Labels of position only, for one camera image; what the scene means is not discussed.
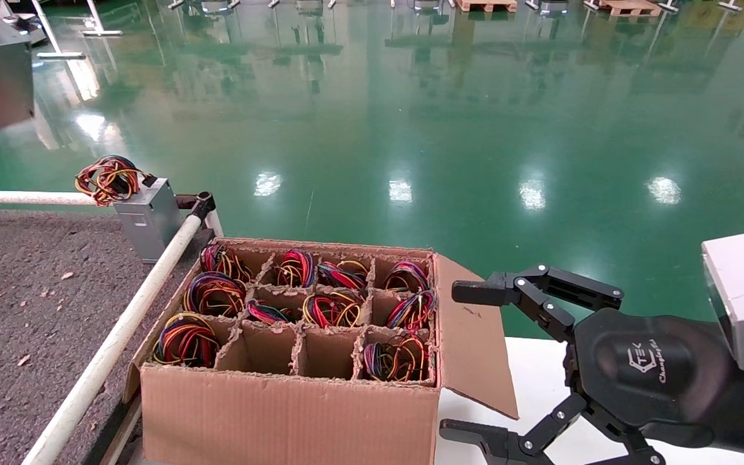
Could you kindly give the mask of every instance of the wire bundle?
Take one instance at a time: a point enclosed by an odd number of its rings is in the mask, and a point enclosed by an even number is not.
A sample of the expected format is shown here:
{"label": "wire bundle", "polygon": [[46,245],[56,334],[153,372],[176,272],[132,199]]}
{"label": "wire bundle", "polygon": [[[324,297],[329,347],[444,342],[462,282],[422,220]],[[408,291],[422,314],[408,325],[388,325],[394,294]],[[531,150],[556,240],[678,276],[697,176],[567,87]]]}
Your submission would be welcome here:
{"label": "wire bundle", "polygon": [[292,249],[277,268],[277,284],[309,287],[315,282],[315,259],[311,253]]}
{"label": "wire bundle", "polygon": [[435,304],[435,293],[423,291],[402,301],[392,310],[386,320],[386,327],[405,327],[410,331],[428,326]]}
{"label": "wire bundle", "polygon": [[429,354],[425,343],[415,335],[397,341],[372,342],[364,346],[364,371],[380,382],[407,382],[426,379]]}
{"label": "wire bundle", "polygon": [[245,309],[249,312],[254,320],[262,321],[265,324],[291,323],[291,309],[277,309],[268,305],[263,300],[249,300],[245,303]]}
{"label": "wire bundle", "polygon": [[428,291],[429,280],[426,279],[426,273],[415,263],[398,262],[389,272],[389,276],[386,276],[384,289],[411,292]]}
{"label": "wire bundle", "polygon": [[220,344],[209,324],[197,315],[181,313],[165,323],[154,346],[154,361],[211,368],[218,350]]}
{"label": "wire bundle", "polygon": [[200,251],[200,267],[203,271],[218,271],[244,283],[254,279],[254,274],[237,254],[221,244],[209,244]]}
{"label": "wire bundle", "polygon": [[342,292],[313,294],[304,300],[304,321],[320,327],[355,327],[360,318],[360,302],[357,297]]}
{"label": "wire bundle", "polygon": [[183,308],[201,315],[233,318],[243,309],[245,284],[218,271],[197,274],[183,294]]}
{"label": "wire bundle", "polygon": [[100,207],[128,200],[140,191],[137,174],[150,178],[138,170],[127,158],[117,155],[104,156],[94,164],[83,168],[76,176],[77,191],[88,195]]}
{"label": "wire bundle", "polygon": [[318,265],[318,272],[334,287],[363,289],[369,269],[361,262],[344,260],[337,265],[331,262],[322,262]]}

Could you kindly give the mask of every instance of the gray textured surface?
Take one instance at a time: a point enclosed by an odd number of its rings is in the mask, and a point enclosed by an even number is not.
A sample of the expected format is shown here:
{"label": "gray textured surface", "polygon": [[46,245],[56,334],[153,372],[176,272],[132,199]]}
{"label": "gray textured surface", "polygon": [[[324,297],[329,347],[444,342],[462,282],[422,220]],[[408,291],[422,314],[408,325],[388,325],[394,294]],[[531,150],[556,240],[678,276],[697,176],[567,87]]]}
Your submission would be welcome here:
{"label": "gray textured surface", "polygon": [[[198,236],[58,463],[80,463],[94,445],[127,362],[209,233]],[[148,270],[113,215],[0,210],[0,463],[21,462]],[[68,271],[74,276],[60,280]]]}

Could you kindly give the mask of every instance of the white table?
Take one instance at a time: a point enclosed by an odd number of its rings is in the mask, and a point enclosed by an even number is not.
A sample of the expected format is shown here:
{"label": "white table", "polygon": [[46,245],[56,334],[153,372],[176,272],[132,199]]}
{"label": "white table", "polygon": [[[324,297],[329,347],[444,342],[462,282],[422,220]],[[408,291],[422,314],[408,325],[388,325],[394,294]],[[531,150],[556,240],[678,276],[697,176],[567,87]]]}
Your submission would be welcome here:
{"label": "white table", "polygon": [[[528,432],[544,415],[570,394],[564,386],[564,345],[541,339],[507,338],[507,353],[516,399],[519,403],[519,421],[500,415],[493,410],[464,399],[447,389],[440,394],[438,420],[452,418],[475,423],[504,426],[519,433]],[[664,442],[649,441],[669,465],[744,465],[744,454],[715,448],[679,448]],[[566,432],[547,448],[555,465],[585,465],[585,463],[612,459],[625,454],[622,444],[612,442],[584,418],[570,426]],[[139,459],[137,450],[133,465],[165,465]],[[460,442],[437,439],[436,465],[484,465],[478,447]]]}

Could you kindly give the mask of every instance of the cable connector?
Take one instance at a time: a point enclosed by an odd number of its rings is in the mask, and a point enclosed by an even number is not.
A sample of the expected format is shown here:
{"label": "cable connector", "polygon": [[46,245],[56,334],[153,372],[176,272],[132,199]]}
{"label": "cable connector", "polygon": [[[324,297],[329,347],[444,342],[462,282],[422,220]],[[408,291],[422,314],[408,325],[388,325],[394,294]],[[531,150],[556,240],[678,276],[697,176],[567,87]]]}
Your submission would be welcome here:
{"label": "cable connector", "polygon": [[157,177],[153,174],[146,174],[145,177],[142,177],[142,185],[145,187],[151,187],[154,185],[154,183],[157,182]]}

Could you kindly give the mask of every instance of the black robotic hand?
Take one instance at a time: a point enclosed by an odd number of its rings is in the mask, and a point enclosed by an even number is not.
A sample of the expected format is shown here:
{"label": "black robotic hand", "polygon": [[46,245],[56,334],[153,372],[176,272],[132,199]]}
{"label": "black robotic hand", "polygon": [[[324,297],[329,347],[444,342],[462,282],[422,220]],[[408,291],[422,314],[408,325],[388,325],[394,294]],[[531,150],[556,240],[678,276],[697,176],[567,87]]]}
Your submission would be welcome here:
{"label": "black robotic hand", "polygon": [[[551,296],[594,313],[576,323]],[[718,324],[621,314],[620,289],[545,265],[495,273],[486,282],[455,282],[452,297],[513,304],[552,338],[567,342],[571,395],[525,436],[456,420],[440,424],[443,438],[479,445],[488,464],[552,463],[546,447],[579,415],[628,450],[596,465],[664,463],[646,437],[744,452],[744,371]]]}

